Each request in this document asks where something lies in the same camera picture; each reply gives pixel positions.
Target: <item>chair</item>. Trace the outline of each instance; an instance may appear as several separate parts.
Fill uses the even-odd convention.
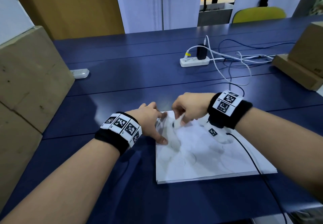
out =
[[[232,23],[254,22],[286,18],[286,13],[278,7],[254,7],[242,9],[233,17]]]

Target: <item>planter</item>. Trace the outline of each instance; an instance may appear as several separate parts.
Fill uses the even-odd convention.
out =
[[[233,5],[229,3],[213,3],[206,7],[206,11],[201,11],[203,10],[201,5],[197,26],[228,24],[232,9]]]

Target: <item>table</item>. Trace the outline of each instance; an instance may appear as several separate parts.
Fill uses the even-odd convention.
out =
[[[220,92],[228,88],[213,64],[182,68],[185,51],[210,37],[211,47],[226,38],[266,46],[295,42],[312,21],[323,16],[176,29],[150,33],[56,41],[70,69],[88,68],[90,76],[76,80],[7,202],[1,218],[45,177],[86,144],[99,125],[117,110],[156,101],[161,110],[184,92]],[[234,42],[222,52],[234,54],[288,53],[292,45],[252,50]],[[226,78],[228,68],[219,63]],[[323,97],[305,90],[270,65],[251,68],[245,98],[255,107],[323,135]],[[248,71],[230,70],[236,83],[248,82]],[[237,87],[232,90],[241,92]],[[318,206],[304,189],[280,172],[267,176],[288,212]],[[141,137],[116,163],[88,223],[221,223],[279,213],[258,175],[157,185],[155,143]]]

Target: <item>wooden panel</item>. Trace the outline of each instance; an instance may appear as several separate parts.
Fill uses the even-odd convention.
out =
[[[124,33],[118,0],[19,0],[55,40]]]

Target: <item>paper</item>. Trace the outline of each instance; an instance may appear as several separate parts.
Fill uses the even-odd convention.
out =
[[[228,135],[228,143],[222,144],[198,120],[178,130],[172,127],[174,120],[174,112],[168,111],[167,117],[156,123],[157,131],[168,140],[167,146],[156,144],[158,184],[258,174],[247,152],[232,136]],[[277,173],[244,137],[235,130],[228,129],[228,132],[245,146],[261,173]]]

